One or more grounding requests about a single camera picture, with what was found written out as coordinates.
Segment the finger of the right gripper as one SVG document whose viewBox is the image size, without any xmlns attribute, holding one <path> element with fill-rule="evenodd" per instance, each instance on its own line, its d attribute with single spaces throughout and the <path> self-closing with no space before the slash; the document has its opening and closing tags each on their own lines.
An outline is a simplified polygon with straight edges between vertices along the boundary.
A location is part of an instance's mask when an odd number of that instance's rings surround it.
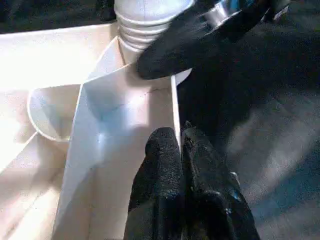
<svg viewBox="0 0 320 240">
<path fill-rule="evenodd" d="M 140 54 L 138 76 L 153 80 L 202 64 L 231 48 L 270 7 L 269 0 L 197 0 Z"/>
</svg>

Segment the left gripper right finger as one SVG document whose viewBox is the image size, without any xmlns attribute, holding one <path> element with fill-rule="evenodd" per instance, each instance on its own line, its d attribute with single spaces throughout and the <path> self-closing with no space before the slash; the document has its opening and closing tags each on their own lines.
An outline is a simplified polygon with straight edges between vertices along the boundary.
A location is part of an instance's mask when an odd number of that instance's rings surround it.
<svg viewBox="0 0 320 240">
<path fill-rule="evenodd" d="M 251 209 L 225 155 L 198 127 L 182 128 L 188 236 L 197 240 L 258 240 Z"/>
</svg>

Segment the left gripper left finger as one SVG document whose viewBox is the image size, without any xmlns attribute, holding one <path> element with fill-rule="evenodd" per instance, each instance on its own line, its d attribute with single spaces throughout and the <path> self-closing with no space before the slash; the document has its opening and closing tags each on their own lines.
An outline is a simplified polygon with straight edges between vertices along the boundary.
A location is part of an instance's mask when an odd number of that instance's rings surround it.
<svg viewBox="0 0 320 240">
<path fill-rule="evenodd" d="M 125 240 L 179 240 L 185 223 L 185 178 L 170 127 L 154 130 L 131 187 Z"/>
</svg>

